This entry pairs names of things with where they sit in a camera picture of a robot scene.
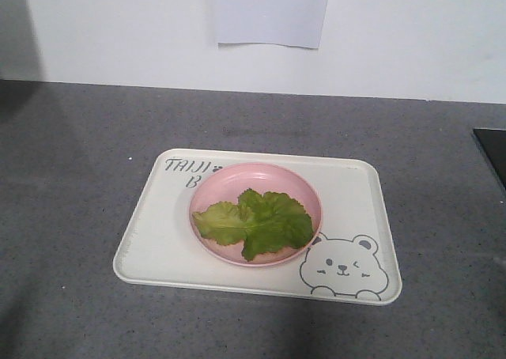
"plastic tray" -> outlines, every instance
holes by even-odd
[[[264,162],[291,169],[318,192],[320,237],[269,267],[217,259],[191,230],[196,187],[226,165]],[[199,149],[170,149],[153,166],[113,261],[125,282],[385,305],[402,280],[376,170],[363,161]]]

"pink bowl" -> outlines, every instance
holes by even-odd
[[[221,246],[214,240],[202,238],[191,214],[195,211],[204,212],[209,206],[220,201],[237,203],[239,195],[249,187],[260,194],[275,191],[296,199],[311,217],[314,232],[311,241],[303,248],[285,247],[275,253],[256,255],[248,262],[241,255],[243,242]],[[198,240],[211,254],[241,266],[271,266],[293,259],[311,245],[319,231],[321,220],[321,203],[311,185],[296,173],[272,164],[234,164],[220,169],[197,188],[190,203],[190,223]]]

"leafy green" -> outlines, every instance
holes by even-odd
[[[311,217],[286,193],[261,195],[247,189],[237,205],[218,202],[192,216],[203,238],[224,246],[243,240],[242,255],[247,261],[283,247],[301,248],[313,236]]]

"bear cartoon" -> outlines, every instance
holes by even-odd
[[[300,278],[311,287],[311,294],[381,300],[388,276],[377,251],[378,244],[370,236],[327,239],[320,233],[300,264]]]

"paper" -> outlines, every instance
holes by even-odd
[[[218,43],[318,48],[327,0],[214,0]]]

